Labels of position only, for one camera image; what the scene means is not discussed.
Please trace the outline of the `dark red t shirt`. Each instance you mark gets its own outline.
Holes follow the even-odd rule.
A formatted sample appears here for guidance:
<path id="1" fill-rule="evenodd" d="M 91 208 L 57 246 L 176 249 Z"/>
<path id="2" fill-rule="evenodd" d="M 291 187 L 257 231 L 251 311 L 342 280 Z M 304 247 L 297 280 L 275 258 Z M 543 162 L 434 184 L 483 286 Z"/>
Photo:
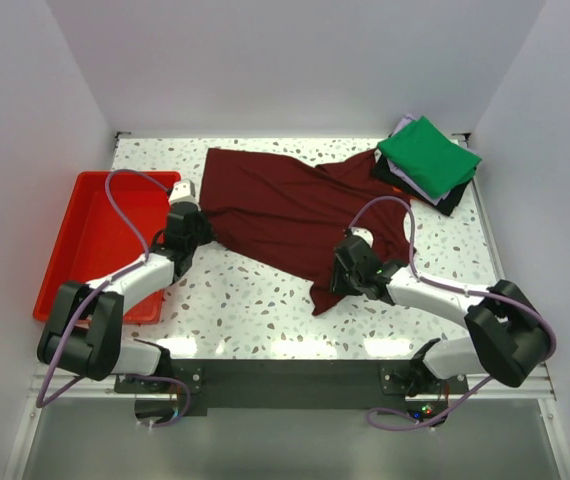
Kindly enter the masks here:
<path id="1" fill-rule="evenodd" d="M 211 148 L 200 206 L 227 249 L 312 283 L 313 313 L 334 307 L 334 247 L 351 222 L 374 237 L 383 260 L 407 260 L 409 197 L 375 179 L 368 150 L 342 162 L 310 166 L 277 154 Z"/>

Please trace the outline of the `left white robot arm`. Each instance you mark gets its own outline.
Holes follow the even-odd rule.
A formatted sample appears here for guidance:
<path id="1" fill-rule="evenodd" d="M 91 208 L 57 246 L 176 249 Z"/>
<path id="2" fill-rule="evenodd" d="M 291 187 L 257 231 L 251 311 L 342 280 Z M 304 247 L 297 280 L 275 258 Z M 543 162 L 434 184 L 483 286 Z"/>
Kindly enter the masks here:
<path id="1" fill-rule="evenodd" d="M 170 207 L 161 240 L 130 265 L 89 283 L 62 284 L 42 332 L 38 360 L 80 377 L 150 376 L 169 357 L 154 343 L 122 338 L 124 314 L 155 292 L 175 284 L 192 265 L 196 249 L 214 239 L 200 208 Z"/>

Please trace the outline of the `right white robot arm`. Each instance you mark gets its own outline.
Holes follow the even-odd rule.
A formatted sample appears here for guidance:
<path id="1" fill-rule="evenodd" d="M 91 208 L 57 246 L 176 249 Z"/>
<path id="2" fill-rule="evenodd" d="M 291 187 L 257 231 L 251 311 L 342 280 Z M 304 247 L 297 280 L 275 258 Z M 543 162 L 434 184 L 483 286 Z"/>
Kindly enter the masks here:
<path id="1" fill-rule="evenodd" d="M 357 235 L 334 248 L 330 291 L 418 309 L 467 330 L 466 338 L 432 339 L 413 355 L 407 381 L 416 390 L 482 373 L 518 388 L 556 350 L 551 327 L 514 283 L 501 280 L 483 287 L 440 280 L 410 263 L 381 261 Z"/>

